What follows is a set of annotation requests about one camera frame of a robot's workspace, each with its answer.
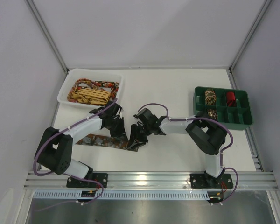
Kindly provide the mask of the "gold patterned tie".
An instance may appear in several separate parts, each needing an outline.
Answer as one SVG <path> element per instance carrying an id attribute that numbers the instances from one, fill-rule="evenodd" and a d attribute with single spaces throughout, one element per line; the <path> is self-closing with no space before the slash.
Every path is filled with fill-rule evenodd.
<path id="1" fill-rule="evenodd" d="M 89 87 L 77 87 L 71 90 L 67 96 L 69 102 L 86 105 L 106 105 L 110 98 L 109 92 Z"/>

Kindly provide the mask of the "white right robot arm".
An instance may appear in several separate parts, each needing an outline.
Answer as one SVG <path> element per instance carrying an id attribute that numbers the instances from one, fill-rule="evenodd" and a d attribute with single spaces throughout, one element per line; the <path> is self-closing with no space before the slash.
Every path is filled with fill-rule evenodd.
<path id="1" fill-rule="evenodd" d="M 137 149 L 148 143 L 148 136 L 185 134 L 191 137 L 197 147 L 205 153 L 207 177 L 218 178 L 223 174 L 220 165 L 219 150 L 225 143 L 227 131 L 213 120 L 207 112 L 199 111 L 190 118 L 170 119 L 167 116 L 157 117 L 144 108 L 135 115 L 138 120 L 131 125 L 128 149 Z"/>

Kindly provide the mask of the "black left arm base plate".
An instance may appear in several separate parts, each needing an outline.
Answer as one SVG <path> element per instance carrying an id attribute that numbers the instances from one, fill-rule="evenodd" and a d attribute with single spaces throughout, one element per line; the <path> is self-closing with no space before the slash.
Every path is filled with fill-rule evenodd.
<path id="1" fill-rule="evenodd" d="M 91 173 L 88 174 L 83 181 L 69 177 L 67 179 L 67 188 L 96 188 L 98 185 L 93 181 L 99 182 L 104 188 L 107 187 L 108 174 L 107 173 Z"/>

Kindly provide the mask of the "rolled leopard pattern tie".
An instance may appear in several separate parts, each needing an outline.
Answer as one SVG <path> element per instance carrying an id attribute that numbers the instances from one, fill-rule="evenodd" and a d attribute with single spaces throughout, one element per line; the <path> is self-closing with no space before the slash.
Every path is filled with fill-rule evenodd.
<path id="1" fill-rule="evenodd" d="M 206 105 L 215 105 L 216 104 L 216 94 L 213 89 L 205 90 L 205 103 Z"/>

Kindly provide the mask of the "green compartment organizer tray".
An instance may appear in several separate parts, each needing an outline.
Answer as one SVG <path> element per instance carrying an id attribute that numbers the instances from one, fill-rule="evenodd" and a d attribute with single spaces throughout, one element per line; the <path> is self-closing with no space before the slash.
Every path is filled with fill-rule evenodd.
<path id="1" fill-rule="evenodd" d="M 216 94 L 216 104 L 206 105 L 205 90 L 213 89 Z M 236 106 L 228 107 L 226 105 L 226 92 L 234 92 L 236 97 Z M 216 110 L 218 113 L 218 122 L 231 130 L 245 130 L 253 124 L 250 101 L 246 91 L 224 89 L 215 87 L 198 86 L 194 90 L 193 110 L 197 115 L 199 112 L 207 114 L 208 109 Z"/>

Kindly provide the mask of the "white perforated plastic basket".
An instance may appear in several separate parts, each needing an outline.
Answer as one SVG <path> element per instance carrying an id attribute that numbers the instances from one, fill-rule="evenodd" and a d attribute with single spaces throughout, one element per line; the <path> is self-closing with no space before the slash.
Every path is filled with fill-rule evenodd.
<path id="1" fill-rule="evenodd" d="M 57 100 L 61 104 L 98 108 L 114 99 L 120 100 L 124 78 L 120 74 L 87 69 L 69 71 Z"/>

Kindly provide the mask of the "rolled red tie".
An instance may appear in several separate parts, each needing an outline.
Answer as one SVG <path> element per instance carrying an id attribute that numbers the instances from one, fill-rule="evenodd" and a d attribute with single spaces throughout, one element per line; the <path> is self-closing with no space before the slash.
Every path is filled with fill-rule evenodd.
<path id="1" fill-rule="evenodd" d="M 226 92 L 226 105 L 228 107 L 236 106 L 236 97 L 234 92 Z"/>

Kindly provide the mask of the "orange grey floral tie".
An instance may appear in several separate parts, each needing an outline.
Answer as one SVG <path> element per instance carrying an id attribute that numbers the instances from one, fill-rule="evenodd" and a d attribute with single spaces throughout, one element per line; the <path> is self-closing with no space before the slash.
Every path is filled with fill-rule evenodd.
<path id="1" fill-rule="evenodd" d="M 127 148 L 128 138 L 126 135 L 114 138 L 103 135 L 88 134 L 87 136 L 79 140 L 76 144 L 86 146 L 111 147 L 126 151 L 138 152 L 138 148 Z"/>

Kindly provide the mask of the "rolled brown floral tie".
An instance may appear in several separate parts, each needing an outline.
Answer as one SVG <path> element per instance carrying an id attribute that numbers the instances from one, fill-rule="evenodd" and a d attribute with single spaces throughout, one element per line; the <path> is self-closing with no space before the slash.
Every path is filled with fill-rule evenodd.
<path id="1" fill-rule="evenodd" d="M 215 121 L 218 121 L 218 113 L 216 110 L 208 109 L 207 114 Z"/>

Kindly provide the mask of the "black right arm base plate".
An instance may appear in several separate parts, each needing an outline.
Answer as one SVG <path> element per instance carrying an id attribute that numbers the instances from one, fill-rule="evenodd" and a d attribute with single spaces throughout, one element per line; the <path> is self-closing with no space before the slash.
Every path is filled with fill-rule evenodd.
<path id="1" fill-rule="evenodd" d="M 230 174 L 223 173 L 219 177 L 213 177 L 206 172 L 189 175 L 191 187 L 194 189 L 220 189 L 221 187 L 232 189 L 234 187 Z"/>

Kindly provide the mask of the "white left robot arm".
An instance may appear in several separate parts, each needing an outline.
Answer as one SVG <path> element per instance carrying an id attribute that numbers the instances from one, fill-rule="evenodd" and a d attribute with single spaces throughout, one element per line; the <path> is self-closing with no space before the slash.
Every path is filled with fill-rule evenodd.
<path id="1" fill-rule="evenodd" d="M 42 175 L 37 171 L 40 164 L 49 169 L 49 174 L 84 179 L 92 169 L 72 158 L 73 146 L 82 144 L 86 138 L 90 145 L 126 149 L 128 140 L 121 111 L 120 105 L 108 102 L 105 107 L 91 110 L 85 118 L 63 130 L 48 127 L 35 153 L 34 173 Z"/>

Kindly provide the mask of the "aluminium front rail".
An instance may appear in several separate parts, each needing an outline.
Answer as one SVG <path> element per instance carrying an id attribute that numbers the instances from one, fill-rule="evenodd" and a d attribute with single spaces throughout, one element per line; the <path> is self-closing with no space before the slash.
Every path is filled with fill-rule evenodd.
<path id="1" fill-rule="evenodd" d="M 190 188 L 190 178 L 197 172 L 94 172 L 103 176 L 108 190 L 183 190 Z M 29 172 L 24 189 L 65 189 L 68 177 Z M 238 172 L 237 190 L 278 190 L 273 172 Z"/>

